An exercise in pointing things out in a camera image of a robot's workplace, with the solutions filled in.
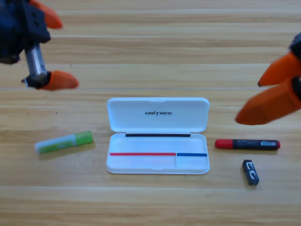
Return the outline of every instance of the red stripe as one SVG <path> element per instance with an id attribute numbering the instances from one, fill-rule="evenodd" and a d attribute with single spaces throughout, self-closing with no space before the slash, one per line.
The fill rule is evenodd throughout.
<path id="1" fill-rule="evenodd" d="M 175 156 L 175 153 L 110 153 L 114 156 Z"/>

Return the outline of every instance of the green glue stick cap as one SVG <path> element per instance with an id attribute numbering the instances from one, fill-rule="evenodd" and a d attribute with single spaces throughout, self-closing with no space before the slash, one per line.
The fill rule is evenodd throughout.
<path id="1" fill-rule="evenodd" d="M 91 131 L 76 133 L 74 135 L 75 135 L 76 145 L 84 145 L 93 142 L 93 136 Z"/>

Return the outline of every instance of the wooden table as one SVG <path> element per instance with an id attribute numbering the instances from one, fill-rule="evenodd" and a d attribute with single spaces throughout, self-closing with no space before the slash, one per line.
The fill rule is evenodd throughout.
<path id="1" fill-rule="evenodd" d="M 268 65 L 301 31 L 298 0 L 45 0 L 64 29 L 42 45 L 47 69 L 77 90 L 26 89 L 24 56 L 1 65 L 1 226 L 299 226 L 301 112 L 234 121 Z M 111 97 L 205 97 L 210 165 L 202 176 L 106 169 Z M 91 130 L 95 143 L 38 156 L 35 142 Z M 214 148 L 218 138 L 278 139 L 276 152 Z M 241 165 L 251 159 L 257 187 Z"/>

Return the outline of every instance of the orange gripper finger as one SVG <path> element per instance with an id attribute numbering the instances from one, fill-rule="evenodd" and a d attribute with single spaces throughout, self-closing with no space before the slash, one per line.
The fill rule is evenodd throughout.
<path id="1" fill-rule="evenodd" d="M 301 101 L 293 90 L 292 78 L 289 78 L 249 99 L 235 121 L 244 125 L 262 125 L 300 108 Z"/>
<path id="2" fill-rule="evenodd" d="M 259 86 L 277 85 L 287 78 L 301 76 L 301 60 L 292 52 L 273 62 L 260 78 Z"/>
<path id="3" fill-rule="evenodd" d="M 45 90 L 75 89 L 79 86 L 77 79 L 70 73 L 52 71 L 49 83 L 42 87 Z"/>
<path id="4" fill-rule="evenodd" d="M 38 9 L 42 10 L 45 14 L 45 23 L 47 27 L 53 29 L 59 29 L 63 27 L 63 23 L 60 17 L 55 13 L 55 11 L 48 6 L 38 2 L 37 0 L 30 0 L 30 4 L 37 7 Z"/>

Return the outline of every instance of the black stripe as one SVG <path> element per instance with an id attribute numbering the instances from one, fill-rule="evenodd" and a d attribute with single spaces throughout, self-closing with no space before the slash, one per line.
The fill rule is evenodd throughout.
<path id="1" fill-rule="evenodd" d="M 126 133 L 126 137 L 190 137 L 190 134 Z"/>

